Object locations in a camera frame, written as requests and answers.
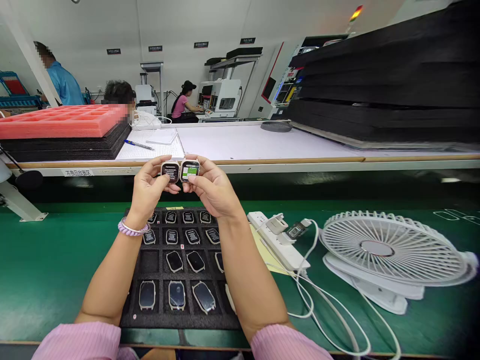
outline pink top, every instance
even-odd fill
[[[61,324],[45,336],[32,360],[136,360],[131,348],[119,348],[120,332],[104,322]],[[250,345],[256,360],[332,360],[325,349],[284,325],[264,327]]]
[[[179,118],[182,112],[185,109],[185,103],[187,103],[189,100],[185,95],[180,95],[178,98],[178,101],[175,104],[175,108],[173,109],[173,112],[171,113],[172,118]]]

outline bracelet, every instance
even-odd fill
[[[145,234],[147,231],[150,230],[150,224],[147,222],[147,224],[143,227],[141,230],[133,230],[129,228],[128,226],[125,225],[125,219],[127,217],[125,216],[119,223],[118,223],[118,230],[127,236],[139,236],[142,234]]]

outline fan grille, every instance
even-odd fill
[[[347,263],[402,282],[440,283],[465,272],[460,254],[443,235],[393,214],[343,212],[325,223],[321,238]]]

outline red foam tray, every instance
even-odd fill
[[[124,119],[124,105],[59,106],[0,118],[0,139],[101,138]]]

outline hand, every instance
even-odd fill
[[[169,184],[170,176],[164,174],[154,178],[160,172],[163,162],[170,160],[172,155],[156,157],[142,166],[133,184],[131,207],[125,220],[125,225],[134,230],[142,229],[149,217],[154,213],[162,191],[178,194],[180,187]]]
[[[189,182],[183,183],[185,193],[195,192],[208,212],[216,218],[245,216],[239,198],[223,170],[203,156],[189,154],[185,158],[200,163],[200,175],[190,175]]]

